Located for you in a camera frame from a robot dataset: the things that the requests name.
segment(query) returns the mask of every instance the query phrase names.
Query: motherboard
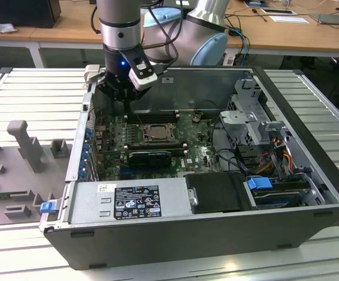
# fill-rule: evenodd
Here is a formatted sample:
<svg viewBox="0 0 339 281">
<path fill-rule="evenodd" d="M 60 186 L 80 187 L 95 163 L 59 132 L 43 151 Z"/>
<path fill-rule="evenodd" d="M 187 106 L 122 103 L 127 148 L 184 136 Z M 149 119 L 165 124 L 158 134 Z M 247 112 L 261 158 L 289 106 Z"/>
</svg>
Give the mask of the motherboard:
<svg viewBox="0 0 339 281">
<path fill-rule="evenodd" d="M 212 118 L 194 120 L 193 112 L 102 115 L 99 124 L 95 129 L 100 180 L 221 172 L 210 143 Z"/>
</svg>

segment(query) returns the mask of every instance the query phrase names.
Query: power supply label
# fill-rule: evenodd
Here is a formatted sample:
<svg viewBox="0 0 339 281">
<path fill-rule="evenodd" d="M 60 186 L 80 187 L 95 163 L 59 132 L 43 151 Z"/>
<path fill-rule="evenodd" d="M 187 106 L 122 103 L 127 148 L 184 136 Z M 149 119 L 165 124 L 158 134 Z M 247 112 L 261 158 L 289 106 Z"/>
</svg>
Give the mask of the power supply label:
<svg viewBox="0 0 339 281">
<path fill-rule="evenodd" d="M 161 216 L 159 186 L 115 188 L 114 217 L 116 220 Z"/>
</svg>

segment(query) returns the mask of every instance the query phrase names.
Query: wooden desk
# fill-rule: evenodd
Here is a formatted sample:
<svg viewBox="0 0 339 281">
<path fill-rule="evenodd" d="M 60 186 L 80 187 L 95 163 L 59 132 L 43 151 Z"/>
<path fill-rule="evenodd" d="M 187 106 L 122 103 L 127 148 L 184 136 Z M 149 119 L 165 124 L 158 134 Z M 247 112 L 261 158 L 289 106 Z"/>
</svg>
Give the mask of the wooden desk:
<svg viewBox="0 0 339 281">
<path fill-rule="evenodd" d="M 35 30 L 35 28 L 28 28 L 28 27 L 23 27 L 23 26 L 19 26 L 16 29 L 17 29 L 16 32 L 1 33 L 0 40 L 30 41 L 30 35 Z"/>
<path fill-rule="evenodd" d="M 313 8 L 322 0 L 293 0 L 289 6 L 297 13 L 333 13 L 339 7 L 338 1 L 328 0 L 317 9 L 308 10 L 296 6 Z M 102 49 L 101 35 L 96 35 L 90 26 L 90 16 L 94 5 L 88 1 L 60 1 L 61 16 L 52 29 L 20 28 L 16 33 L 0 35 L 0 46 L 27 47 L 36 67 L 44 67 L 40 48 L 65 49 Z M 273 8 L 283 8 L 279 2 L 271 3 Z M 227 13 L 245 9 L 243 2 L 231 0 Z M 237 15 L 255 15 L 251 9 L 245 9 Z M 277 54 L 292 56 L 336 56 L 339 57 L 339 29 L 327 25 L 317 25 L 310 16 L 301 16 L 309 24 L 274 22 L 266 16 L 268 23 L 261 17 L 240 17 L 244 34 L 250 39 L 252 54 Z M 231 21 L 238 26 L 236 17 Z M 95 15 L 98 28 L 98 15 Z M 231 37 L 228 42 L 227 58 L 233 57 L 241 48 L 241 39 Z"/>
<path fill-rule="evenodd" d="M 293 0 L 289 9 L 298 14 L 309 13 L 334 13 L 339 7 L 338 1 L 328 0 L 321 4 L 317 9 L 300 9 L 295 6 L 314 8 L 322 0 Z M 271 3 L 271 8 L 284 8 L 277 2 Z M 231 0 L 227 9 L 227 14 L 233 14 L 235 11 L 245 9 L 246 5 L 237 0 Z M 251 8 L 235 13 L 236 15 L 256 15 Z M 304 18 L 309 23 L 284 23 L 274 22 L 269 16 L 264 20 L 260 16 L 239 17 L 244 35 L 251 42 L 250 53 L 258 54 L 288 54 L 301 56 L 339 56 L 339 29 L 327 25 L 318 25 L 310 16 L 298 16 Z M 235 16 L 230 17 L 232 24 L 238 27 L 238 21 Z M 228 48 L 233 51 L 241 47 L 241 39 L 231 37 L 228 42 Z"/>
<path fill-rule="evenodd" d="M 30 36 L 32 41 L 102 43 L 101 35 L 96 35 L 90 25 L 91 13 L 95 5 L 90 5 L 88 1 L 74 3 L 64 0 L 60 1 L 60 6 L 61 15 L 55 26 L 51 29 L 35 29 Z M 100 28 L 98 19 L 99 15 L 97 12 L 94 17 L 95 27 L 97 29 Z"/>
</svg>

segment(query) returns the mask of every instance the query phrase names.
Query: smartphone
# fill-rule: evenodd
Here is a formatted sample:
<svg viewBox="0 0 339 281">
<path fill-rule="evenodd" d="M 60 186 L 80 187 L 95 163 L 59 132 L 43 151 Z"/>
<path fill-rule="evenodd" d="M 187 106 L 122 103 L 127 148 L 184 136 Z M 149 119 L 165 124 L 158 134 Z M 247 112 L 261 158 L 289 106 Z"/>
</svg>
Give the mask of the smartphone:
<svg viewBox="0 0 339 281">
<path fill-rule="evenodd" d="M 296 15 L 296 13 L 292 10 L 281 10 L 281 9 L 261 9 L 264 13 L 269 13 L 271 15 Z"/>
</svg>

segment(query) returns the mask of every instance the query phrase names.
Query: floor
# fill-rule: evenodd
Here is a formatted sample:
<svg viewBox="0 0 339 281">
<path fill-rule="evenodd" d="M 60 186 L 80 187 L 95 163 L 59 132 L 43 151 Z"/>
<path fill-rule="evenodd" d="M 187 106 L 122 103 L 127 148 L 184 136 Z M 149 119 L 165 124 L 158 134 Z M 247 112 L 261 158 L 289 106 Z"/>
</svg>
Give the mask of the floor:
<svg viewBox="0 0 339 281">
<path fill-rule="evenodd" d="M 79 50 L 42 49 L 48 67 L 82 67 Z M 104 64 L 102 50 L 86 50 L 89 64 Z M 330 63 L 331 58 L 316 58 L 314 69 L 305 67 L 303 58 L 268 55 L 250 55 L 244 66 L 259 65 L 265 69 L 302 69 L 306 76 L 339 107 L 339 70 Z M 30 53 L 26 48 L 0 47 L 1 67 L 34 67 Z"/>
</svg>

